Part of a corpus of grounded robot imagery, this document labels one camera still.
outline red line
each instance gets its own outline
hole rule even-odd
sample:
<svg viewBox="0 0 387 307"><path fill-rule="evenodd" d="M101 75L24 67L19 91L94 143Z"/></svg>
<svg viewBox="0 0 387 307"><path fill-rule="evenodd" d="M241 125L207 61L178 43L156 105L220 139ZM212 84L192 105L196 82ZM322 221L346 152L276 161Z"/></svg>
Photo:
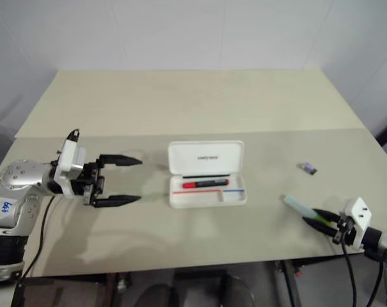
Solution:
<svg viewBox="0 0 387 307"><path fill-rule="evenodd" d="M176 192L173 192L172 194L209 193L209 192L221 192L221 190L176 191Z"/></svg>

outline blue line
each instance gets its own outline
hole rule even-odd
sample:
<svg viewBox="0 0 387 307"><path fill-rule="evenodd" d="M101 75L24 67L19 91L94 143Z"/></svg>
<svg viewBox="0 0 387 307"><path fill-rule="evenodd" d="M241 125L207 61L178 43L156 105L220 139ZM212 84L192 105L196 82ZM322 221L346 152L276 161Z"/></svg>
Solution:
<svg viewBox="0 0 387 307"><path fill-rule="evenodd" d="M244 192L244 189L238 189L238 190L223 190L223 192Z"/></svg>

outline red marker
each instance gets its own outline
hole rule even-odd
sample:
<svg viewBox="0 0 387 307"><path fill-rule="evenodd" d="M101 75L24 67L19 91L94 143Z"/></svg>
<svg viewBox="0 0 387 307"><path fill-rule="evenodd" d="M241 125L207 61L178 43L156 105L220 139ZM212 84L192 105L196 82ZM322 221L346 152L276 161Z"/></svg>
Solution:
<svg viewBox="0 0 387 307"><path fill-rule="evenodd" d="M195 187L218 187L220 185L228 185L228 179L216 179L207 181L185 182L182 184L184 189L194 189Z"/></svg>

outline white pen case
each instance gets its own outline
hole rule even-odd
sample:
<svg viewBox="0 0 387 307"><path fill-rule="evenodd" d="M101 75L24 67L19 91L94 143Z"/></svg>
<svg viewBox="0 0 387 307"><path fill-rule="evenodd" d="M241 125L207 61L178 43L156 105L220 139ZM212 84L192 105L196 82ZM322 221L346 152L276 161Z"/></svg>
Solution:
<svg viewBox="0 0 387 307"><path fill-rule="evenodd" d="M247 201L241 174L242 141L172 142L168 148L170 205L198 208L243 205ZM228 185L185 189L186 182L228 179Z"/></svg>

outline black cable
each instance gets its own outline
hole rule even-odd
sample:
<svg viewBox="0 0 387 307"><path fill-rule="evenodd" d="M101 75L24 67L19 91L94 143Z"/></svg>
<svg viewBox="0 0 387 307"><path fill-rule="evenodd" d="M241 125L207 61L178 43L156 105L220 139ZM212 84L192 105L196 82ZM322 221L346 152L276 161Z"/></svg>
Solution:
<svg viewBox="0 0 387 307"><path fill-rule="evenodd" d="M26 272L21 276L20 280L19 280L19 283L23 283L23 281L26 279L26 276L28 274L28 272L32 269L32 267L34 266L35 262L38 260L38 257L40 256L41 254L41 251L42 251L42 246L43 246L43 242L44 242L44 226L45 226L45 220L47 219L47 214L48 214L48 211L50 209L50 206L51 206L51 203L52 201L54 200L55 196L53 196L47 207L45 208L45 212L44 212L44 216L42 218L42 223L41 223L41 232L40 232L40 243L38 245L38 251L37 251L37 254L35 254L35 257L33 259L33 261L31 261L30 265L28 266Z"/></svg>
<svg viewBox="0 0 387 307"><path fill-rule="evenodd" d="M346 232L343 232L341 234L341 247L342 247L342 252L344 253L345 261L347 262L349 277L350 277L350 280L351 280L351 286L352 286L352 307L356 307L357 306L357 287L355 285L354 271L352 270L351 261L349 259L349 255L348 255L347 250L345 248L345 234L346 234Z"/></svg>
<svg viewBox="0 0 387 307"><path fill-rule="evenodd" d="M372 303L374 302L375 296L377 295L379 284L381 283L381 279L383 277L384 272L384 262L382 260L379 261L379 270L378 270L378 277L374 285L374 289L371 293L371 297L368 301L367 307L371 307Z"/></svg>

